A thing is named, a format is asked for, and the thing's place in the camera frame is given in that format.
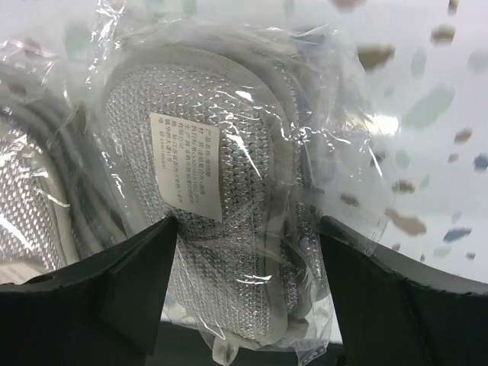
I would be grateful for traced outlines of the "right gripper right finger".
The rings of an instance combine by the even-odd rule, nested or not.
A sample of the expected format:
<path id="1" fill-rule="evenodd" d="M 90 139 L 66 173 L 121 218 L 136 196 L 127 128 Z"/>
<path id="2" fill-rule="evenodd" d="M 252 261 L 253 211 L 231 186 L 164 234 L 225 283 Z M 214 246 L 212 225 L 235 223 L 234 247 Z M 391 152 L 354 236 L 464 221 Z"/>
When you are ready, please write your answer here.
<path id="1" fill-rule="evenodd" d="M 346 365 L 485 365 L 487 285 L 319 225 Z"/>

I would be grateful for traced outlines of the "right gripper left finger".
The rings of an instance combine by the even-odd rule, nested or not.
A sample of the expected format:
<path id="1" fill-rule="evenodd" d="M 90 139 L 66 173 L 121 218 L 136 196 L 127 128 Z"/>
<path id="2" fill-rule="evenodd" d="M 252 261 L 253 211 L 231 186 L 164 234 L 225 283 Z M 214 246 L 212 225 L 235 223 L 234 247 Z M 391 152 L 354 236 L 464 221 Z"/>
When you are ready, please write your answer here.
<path id="1" fill-rule="evenodd" d="M 177 222 L 166 218 L 87 259 L 1 286 L 3 365 L 142 365 L 153 353 Z"/>

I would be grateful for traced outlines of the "silver scourer pack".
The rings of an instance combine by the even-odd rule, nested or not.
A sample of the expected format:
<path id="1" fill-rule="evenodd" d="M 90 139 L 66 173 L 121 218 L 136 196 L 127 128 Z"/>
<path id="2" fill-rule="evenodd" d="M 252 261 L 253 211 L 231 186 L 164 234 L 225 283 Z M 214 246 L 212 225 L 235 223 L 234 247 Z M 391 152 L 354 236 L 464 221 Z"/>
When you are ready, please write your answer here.
<path id="1" fill-rule="evenodd" d="M 1 282 L 104 251 L 125 233 L 100 192 L 103 169 L 60 56 L 1 43 Z"/>
<path id="2" fill-rule="evenodd" d="M 330 331 L 319 223 L 377 243 L 393 207 L 365 72 L 329 24 L 96 1 L 82 97 L 127 234 L 172 217 L 173 323 Z"/>

